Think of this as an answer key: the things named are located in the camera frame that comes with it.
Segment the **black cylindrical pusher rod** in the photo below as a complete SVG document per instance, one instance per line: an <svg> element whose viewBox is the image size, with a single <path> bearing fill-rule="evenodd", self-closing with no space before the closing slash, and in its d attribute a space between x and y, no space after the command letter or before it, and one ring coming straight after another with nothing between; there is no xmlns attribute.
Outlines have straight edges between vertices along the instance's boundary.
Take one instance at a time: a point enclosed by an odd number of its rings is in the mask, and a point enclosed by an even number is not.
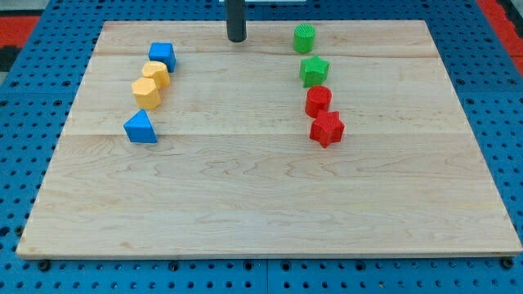
<svg viewBox="0 0 523 294"><path fill-rule="evenodd" d="M226 0L226 31L231 42L243 42L247 37L246 2Z"/></svg>

